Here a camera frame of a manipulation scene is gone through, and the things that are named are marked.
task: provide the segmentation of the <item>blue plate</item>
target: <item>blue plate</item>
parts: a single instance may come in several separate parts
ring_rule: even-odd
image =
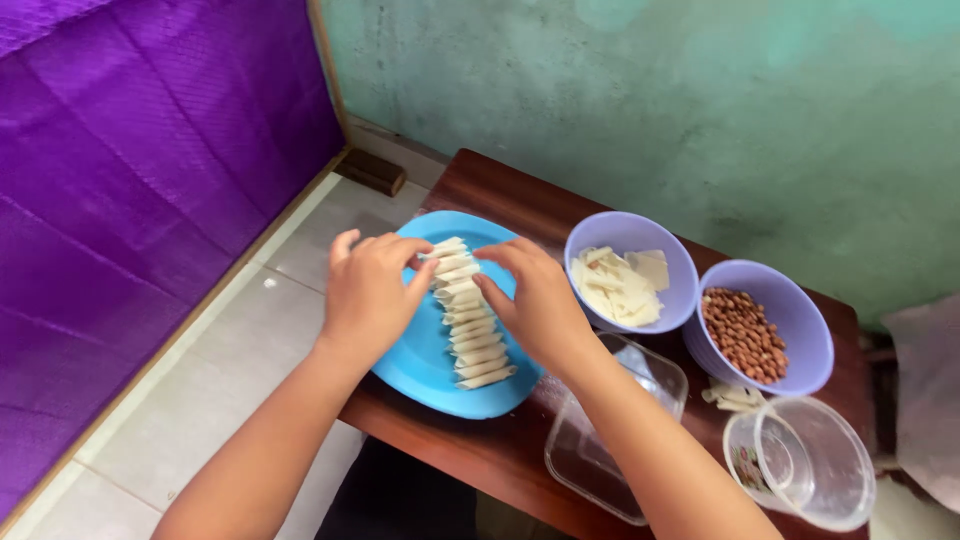
[[[396,233],[425,238],[434,244],[451,236],[460,236],[471,251],[516,238],[515,233],[486,219],[456,211],[425,214],[411,220]],[[488,260],[479,262],[481,271],[490,276],[507,296],[514,298],[516,282],[510,272]],[[403,282],[408,283],[413,277],[413,270],[407,268],[403,271]],[[402,394],[463,418],[493,418],[520,405],[537,385],[543,368],[520,350],[516,340],[497,321],[497,331],[503,332],[503,341],[507,344],[507,357],[518,368],[516,373],[476,390],[460,390],[453,385],[458,379],[453,373],[455,358],[444,350],[449,344],[450,327],[441,324],[443,318],[444,309],[437,299],[432,294],[424,296],[410,326],[390,351],[376,362],[373,372]]]

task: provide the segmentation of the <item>teal painted wall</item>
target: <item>teal painted wall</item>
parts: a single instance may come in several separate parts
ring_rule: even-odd
[[[960,288],[955,0],[322,0],[350,112],[879,315]]]

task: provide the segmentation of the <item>purple cloth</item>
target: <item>purple cloth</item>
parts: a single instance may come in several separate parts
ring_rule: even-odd
[[[344,138],[302,0],[0,3],[2,518]]]

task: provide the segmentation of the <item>hand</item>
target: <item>hand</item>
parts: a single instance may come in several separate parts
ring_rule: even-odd
[[[473,251],[516,280],[513,301],[487,276],[474,274],[484,298],[520,347],[563,379],[588,358],[611,357],[573,296],[562,266],[526,238]]]
[[[413,318],[430,286],[435,259],[423,264],[417,253],[433,245],[422,238],[386,233],[365,238],[357,230],[340,233],[330,246],[330,275],[326,282],[326,316],[317,343],[333,344],[351,356],[363,358],[370,369],[394,345]],[[405,266],[417,275],[404,286]]]

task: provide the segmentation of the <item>purple bowl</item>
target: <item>purple bowl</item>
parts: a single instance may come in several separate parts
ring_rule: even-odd
[[[657,296],[663,309],[660,320],[643,327],[627,327],[604,317],[593,310],[580,296],[570,277],[570,260],[586,248],[610,246],[623,256],[628,251],[663,250],[666,255],[670,288]],[[700,288],[697,285],[697,268],[676,236],[653,221],[628,212],[608,211],[593,214],[581,221],[570,232],[564,247],[566,278],[573,287],[577,301],[590,323],[602,330],[615,333],[664,333],[679,328],[700,304]]]
[[[697,302],[696,313],[684,324],[684,342],[707,373],[723,382],[779,396],[805,396],[827,383],[833,371],[833,339],[820,309],[796,283],[759,262],[734,259],[707,270],[700,279],[700,296],[708,287],[744,291],[763,305],[767,321],[777,325],[777,335],[786,343],[784,352],[790,365],[786,377],[773,384],[760,384],[740,373],[710,339]]]

